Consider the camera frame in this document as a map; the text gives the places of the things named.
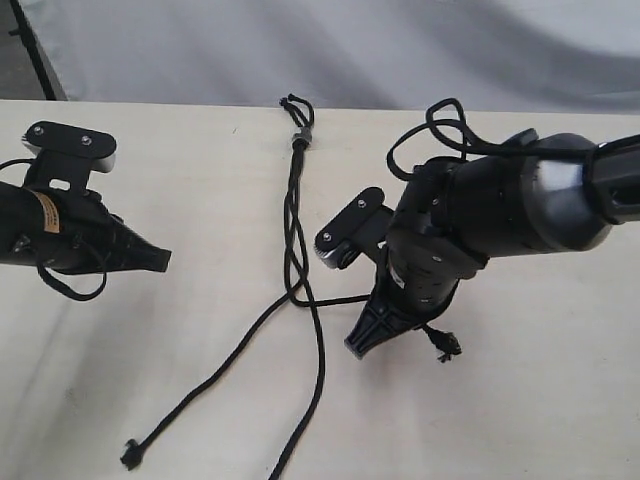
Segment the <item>white table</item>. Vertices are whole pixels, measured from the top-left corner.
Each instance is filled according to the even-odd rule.
[[[640,117],[471,113],[477,131],[640,131]],[[113,134],[118,162],[91,185],[137,232],[173,250],[168,273],[113,274],[77,304],[29,268],[3,266],[0,478],[266,478],[311,396],[308,312],[281,309],[231,373],[126,472],[142,439],[213,372],[283,291],[281,202],[294,131],[276,109],[0,102],[0,160],[23,157],[33,122]],[[422,112],[320,111],[307,155],[309,239],[362,188],[395,206],[393,141]],[[424,160],[426,136],[402,151]],[[3,179],[19,181],[20,168]],[[421,333],[357,361],[343,346],[361,306],[324,309],[327,383],[285,478],[595,479],[640,471],[640,227],[587,254],[490,262],[436,323],[464,354],[441,365]],[[368,292],[373,266],[312,260],[318,297]],[[89,289],[95,278],[76,279]]]

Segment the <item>label sticker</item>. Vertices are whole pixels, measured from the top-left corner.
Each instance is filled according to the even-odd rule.
[[[58,213],[56,204],[44,193],[34,192],[33,190],[29,191],[36,196],[40,205],[42,205],[44,231],[47,233],[60,233],[60,213]]]

